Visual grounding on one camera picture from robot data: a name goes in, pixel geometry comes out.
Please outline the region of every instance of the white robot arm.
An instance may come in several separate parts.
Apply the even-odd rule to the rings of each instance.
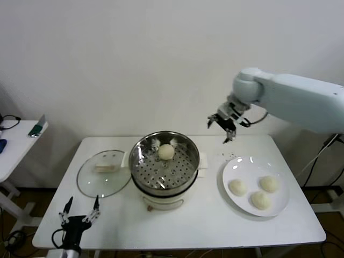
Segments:
[[[344,87],[290,74],[272,74],[258,68],[243,69],[235,77],[233,92],[217,113],[209,117],[226,132],[224,143],[236,135],[235,123],[250,127],[242,115],[251,104],[269,114],[317,133],[344,133]]]

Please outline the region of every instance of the floor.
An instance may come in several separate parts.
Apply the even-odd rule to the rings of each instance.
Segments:
[[[306,196],[309,200],[311,200],[318,191],[315,190],[308,190],[306,191]],[[38,191],[38,190],[24,190],[21,192],[21,195],[18,198],[13,198],[12,200],[18,204],[20,207],[24,207],[27,202],[36,202],[37,205],[35,206],[34,210],[32,211],[31,215],[42,217],[48,208],[48,205],[51,199],[54,196],[54,191]],[[320,194],[314,203],[325,203],[329,202],[329,197],[324,192]],[[322,213],[318,214],[318,218],[322,224],[322,226],[333,233],[334,235],[338,236],[342,241],[344,241],[344,220],[338,213]],[[16,222],[16,220],[10,216],[7,212],[4,212],[4,228],[3,234],[6,238],[10,229]],[[25,228],[24,231],[28,234],[33,233],[35,228]],[[26,240],[24,246],[17,251],[17,255],[26,256],[30,255],[35,251],[35,248],[32,246],[33,235]],[[344,248],[344,244],[338,241],[331,235],[327,235],[327,241],[334,242],[338,244],[341,248]],[[300,245],[296,247],[294,250],[287,253],[284,258],[318,258],[323,257],[320,251],[321,244],[312,244],[312,245]],[[271,248],[263,248],[263,254],[268,252]],[[175,258],[185,258],[188,254],[190,254],[192,250],[164,250],[164,251],[154,251],[152,252],[153,255],[165,255]],[[197,250],[191,253],[188,258],[200,258],[203,254],[205,254],[207,250]],[[343,251],[341,251],[338,247],[334,244],[326,244],[324,245],[324,253],[326,258],[329,257],[344,257]],[[42,257],[46,256],[47,250],[38,250],[34,255],[29,257]],[[94,252],[83,252],[83,256],[92,257]],[[5,252],[4,246],[0,246],[0,257],[9,257],[9,254]],[[142,256],[141,252],[129,252],[129,251],[118,251],[118,252],[101,252],[100,258],[138,258]],[[233,258],[233,257],[243,257],[243,258],[251,258],[255,256],[255,250],[253,248],[243,248],[243,249],[223,249],[223,250],[213,250],[206,255],[205,258]]]

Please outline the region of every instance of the stainless steel steamer basket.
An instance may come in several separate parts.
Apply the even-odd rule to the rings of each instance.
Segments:
[[[163,144],[175,146],[171,160],[160,160],[157,150]],[[129,168],[135,185],[144,193],[160,198],[177,196],[194,183],[199,152],[188,137],[161,131],[143,137],[132,148]]]

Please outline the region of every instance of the steamed bun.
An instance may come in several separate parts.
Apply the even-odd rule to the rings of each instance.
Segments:
[[[265,176],[260,179],[260,185],[266,192],[275,192],[280,187],[278,180],[273,176]]]
[[[247,186],[240,179],[232,180],[229,183],[229,188],[230,191],[237,196],[243,196],[247,192]]]
[[[171,160],[174,156],[174,147],[170,144],[161,145],[157,154],[161,160]]]
[[[260,210],[266,210],[271,206],[270,198],[263,191],[253,193],[251,195],[251,201],[253,205]]]

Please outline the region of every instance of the white wall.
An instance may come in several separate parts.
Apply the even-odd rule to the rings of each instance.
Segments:
[[[344,84],[343,10],[342,0],[1,1],[1,113],[50,123],[11,178],[57,186],[87,136],[222,133],[206,117],[244,67]],[[271,134],[295,173],[326,138],[273,117],[239,133]],[[330,169],[310,184],[334,177],[343,150],[326,153],[319,167]]]

